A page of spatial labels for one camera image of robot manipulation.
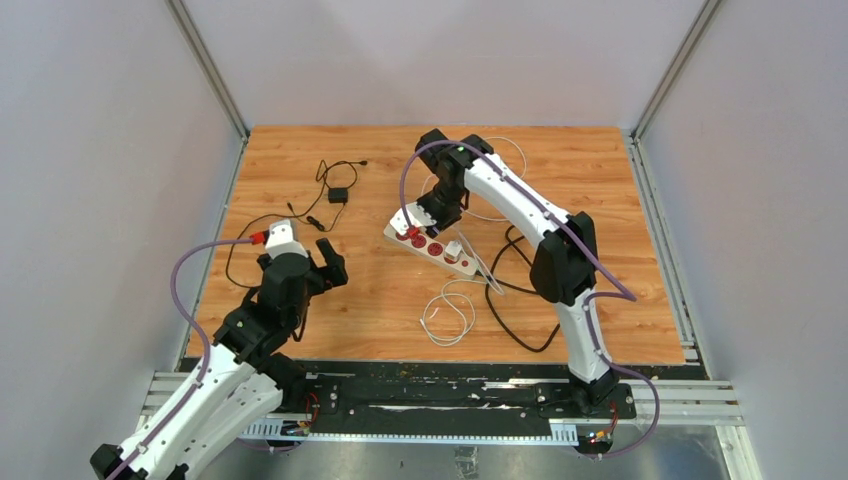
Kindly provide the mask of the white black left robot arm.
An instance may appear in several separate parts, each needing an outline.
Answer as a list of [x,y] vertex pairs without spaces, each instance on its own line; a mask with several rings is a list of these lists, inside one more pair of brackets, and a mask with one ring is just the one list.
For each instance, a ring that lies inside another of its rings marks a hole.
[[302,339],[313,297],[347,284],[345,259],[320,238],[317,265],[286,223],[249,241],[266,250],[260,284],[202,339],[201,360],[153,417],[92,454],[98,478],[196,479],[249,425],[304,405],[305,371],[279,350]]

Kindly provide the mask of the white square charger with sticker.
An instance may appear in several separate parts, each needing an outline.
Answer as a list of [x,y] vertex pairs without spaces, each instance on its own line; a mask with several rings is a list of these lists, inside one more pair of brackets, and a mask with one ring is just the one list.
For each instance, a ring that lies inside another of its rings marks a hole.
[[459,240],[451,240],[443,250],[443,258],[448,263],[458,262],[464,254],[462,243]]

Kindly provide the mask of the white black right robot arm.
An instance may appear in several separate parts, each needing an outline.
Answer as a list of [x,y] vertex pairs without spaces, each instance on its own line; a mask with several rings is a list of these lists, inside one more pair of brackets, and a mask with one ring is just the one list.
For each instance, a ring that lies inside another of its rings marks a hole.
[[567,344],[571,403],[596,417],[611,403],[619,377],[610,365],[597,319],[595,226],[584,213],[570,214],[533,190],[476,135],[462,141],[440,130],[422,135],[413,155],[437,178],[433,189],[402,208],[404,233],[435,238],[457,223],[475,194],[516,227],[535,250],[530,280],[551,303]]

